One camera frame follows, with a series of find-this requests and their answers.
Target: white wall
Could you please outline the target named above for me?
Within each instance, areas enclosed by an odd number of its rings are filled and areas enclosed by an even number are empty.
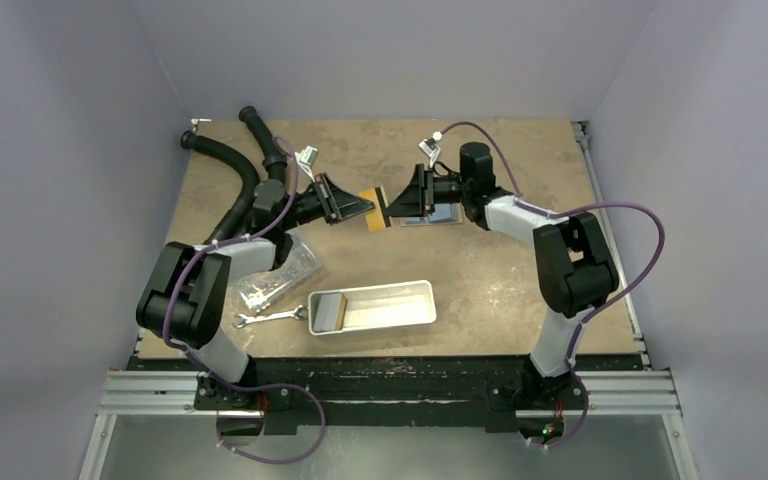
[[[654,0],[134,0],[193,116],[589,117]]]
[[[705,478],[768,478],[768,2],[658,2],[592,119],[608,198],[663,215],[634,296]],[[639,271],[654,229],[614,214]]]
[[[188,118],[127,0],[0,0],[0,479],[76,477]]]

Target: wooden table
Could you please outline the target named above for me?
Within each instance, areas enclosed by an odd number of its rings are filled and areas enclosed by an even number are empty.
[[[382,185],[390,199],[407,184],[422,138],[451,123],[445,120],[271,121],[296,150],[319,149],[314,170],[341,187],[359,192]],[[557,211],[594,199],[581,153],[566,120],[481,120],[504,149],[526,200]],[[262,153],[239,122],[203,122],[199,134],[238,149],[261,171]],[[456,128],[443,141],[442,160],[458,164],[458,148],[482,141],[477,132]],[[498,184],[512,190],[496,159]],[[299,191],[307,185],[300,179]],[[199,243],[210,233],[240,189],[239,177],[219,161],[193,154],[169,232],[169,240]],[[222,328],[255,357],[330,355],[477,355],[531,351],[546,311],[537,285],[533,250],[468,221],[460,225],[393,227],[370,233],[362,217],[329,227],[317,221],[300,228],[325,264],[324,273],[270,308],[283,311],[305,303],[309,292],[428,280],[437,321],[431,325],[314,337],[295,320],[231,327],[244,312],[239,294],[228,289]],[[618,302],[602,313],[581,342],[582,353],[634,352],[628,312]],[[146,334],[141,358],[179,353]]]

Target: silver wrench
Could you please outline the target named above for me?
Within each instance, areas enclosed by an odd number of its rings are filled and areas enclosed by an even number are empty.
[[[234,328],[243,328],[250,323],[278,320],[279,318],[295,318],[296,320],[307,320],[307,307],[304,305],[299,305],[298,307],[288,312],[273,313],[272,315],[261,315],[257,317],[251,317],[243,313],[238,313],[236,317],[239,318],[240,321],[234,324]]]

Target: black hose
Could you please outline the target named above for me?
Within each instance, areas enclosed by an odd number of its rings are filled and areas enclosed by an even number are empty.
[[[252,132],[254,139],[263,152],[263,168],[266,169],[267,178],[272,178],[284,184],[287,178],[287,158],[275,146],[272,140],[272,132],[263,123],[263,119],[257,114],[254,107],[243,107],[240,110],[240,121],[245,123]]]
[[[213,157],[233,168],[240,175],[243,181],[240,194],[237,195],[237,199],[231,205],[231,208],[225,212],[222,220],[216,224],[216,228],[207,237],[205,243],[210,243],[213,240],[227,240],[233,237],[240,230],[246,213],[252,207],[254,189],[260,183],[260,175],[258,175],[254,165],[245,155],[211,138],[186,131],[181,135],[181,147]]]

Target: white tray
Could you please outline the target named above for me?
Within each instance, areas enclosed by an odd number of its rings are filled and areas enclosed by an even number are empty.
[[[316,318],[319,299],[329,293],[342,293],[346,296],[343,328],[333,332],[314,332],[313,319]],[[426,280],[311,292],[307,297],[307,305],[308,330],[316,336],[423,325],[437,320],[431,283]]]

